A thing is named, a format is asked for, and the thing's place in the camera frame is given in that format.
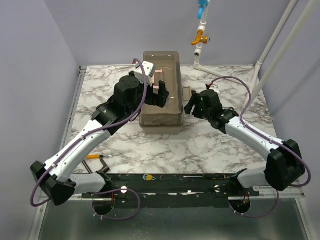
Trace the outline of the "translucent grey-brown toolbox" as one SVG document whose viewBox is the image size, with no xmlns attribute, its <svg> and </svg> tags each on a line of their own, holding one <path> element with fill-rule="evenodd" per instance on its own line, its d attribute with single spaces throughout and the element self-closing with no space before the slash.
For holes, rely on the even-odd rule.
<svg viewBox="0 0 320 240">
<path fill-rule="evenodd" d="M 144 104 L 139 124 L 146 135 L 178 134 L 184 123 L 183 85 L 177 51 L 145 51 L 143 60 L 153 63 L 152 105 Z"/>
</svg>

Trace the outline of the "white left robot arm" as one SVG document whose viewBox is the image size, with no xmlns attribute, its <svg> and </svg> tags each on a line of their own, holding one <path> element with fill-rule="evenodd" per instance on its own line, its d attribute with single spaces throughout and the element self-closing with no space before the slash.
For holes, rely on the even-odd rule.
<svg viewBox="0 0 320 240">
<path fill-rule="evenodd" d="M 83 130 L 59 153 L 45 162 L 34 162 L 30 170 L 36 187 L 48 196 L 55 206 L 60 206 L 73 195 L 96 193 L 104 198 L 110 194 L 111 185 L 100 171 L 74 175 L 77 166 L 102 142 L 113 136 L 136 116 L 143 104 L 163 108 L 169 96 L 164 81 L 159 81 L 155 93 L 152 86 L 140 83 L 132 76 L 123 76 L 114 86 L 113 95 L 100 104 Z"/>
</svg>

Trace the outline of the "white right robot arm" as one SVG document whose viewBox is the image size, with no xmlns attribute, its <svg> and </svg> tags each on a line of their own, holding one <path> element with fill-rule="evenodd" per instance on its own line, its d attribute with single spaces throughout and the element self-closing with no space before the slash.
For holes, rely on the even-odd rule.
<svg viewBox="0 0 320 240">
<path fill-rule="evenodd" d="M 283 141 L 266 136 L 263 131 L 242 121 L 233 108 L 223 108 L 214 90 L 192 91 L 184 112 L 207 120 L 212 128 L 238 139 L 266 161 L 264 167 L 244 169 L 236 174 L 236 180 L 230 183 L 230 191 L 234 195 L 241 196 L 255 186 L 270 186 L 284 191 L 305 174 L 299 145 L 294 140 Z"/>
</svg>

